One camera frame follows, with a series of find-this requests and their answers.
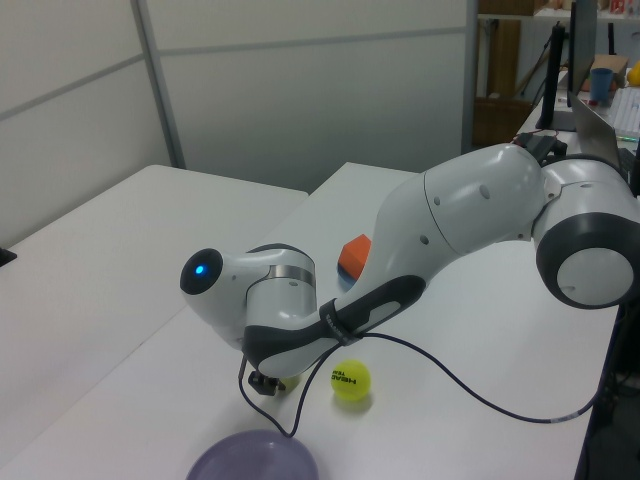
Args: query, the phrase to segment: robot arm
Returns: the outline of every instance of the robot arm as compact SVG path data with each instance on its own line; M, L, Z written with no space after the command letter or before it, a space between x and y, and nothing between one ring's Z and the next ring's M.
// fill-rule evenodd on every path
M256 369L290 377L410 307L457 258L532 236L543 281L561 301L601 308L638 294L640 208L617 172L583 160L542 169L513 145L455 158L396 188L378 212L360 279L317 310L313 262L283 245L198 252L181 286Z

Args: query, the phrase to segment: orange block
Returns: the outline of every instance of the orange block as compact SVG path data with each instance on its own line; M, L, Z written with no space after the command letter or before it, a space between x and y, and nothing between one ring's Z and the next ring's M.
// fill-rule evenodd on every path
M342 247L338 265L354 279L360 278L364 264L369 256L371 240L366 235L360 235Z

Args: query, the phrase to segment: purple plate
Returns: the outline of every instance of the purple plate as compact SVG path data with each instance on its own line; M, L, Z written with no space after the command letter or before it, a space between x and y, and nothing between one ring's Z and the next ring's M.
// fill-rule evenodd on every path
M318 480L302 443L272 430L249 430L220 440L198 459L187 480Z

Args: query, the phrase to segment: yellow tennis ball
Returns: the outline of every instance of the yellow tennis ball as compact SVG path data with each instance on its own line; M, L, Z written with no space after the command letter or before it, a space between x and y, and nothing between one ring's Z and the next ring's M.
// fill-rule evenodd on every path
M369 393L371 375L364 363L358 360L344 360L333 368L331 387L339 398L357 402Z

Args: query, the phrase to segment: computer monitor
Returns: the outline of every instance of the computer monitor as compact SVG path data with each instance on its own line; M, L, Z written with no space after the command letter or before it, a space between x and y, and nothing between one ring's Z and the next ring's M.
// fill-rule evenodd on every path
M596 51L598 25L597 0L575 0L571 6L569 31L569 72L567 90L578 95L580 87L589 75ZM536 128L575 132L573 112L555 112L558 74L564 44L564 26L556 25L551 32L547 80L542 97L542 113Z
M571 6L569 26L569 72L568 86L578 95L582 84L589 76L596 55L596 30L598 26L597 0L576 0Z

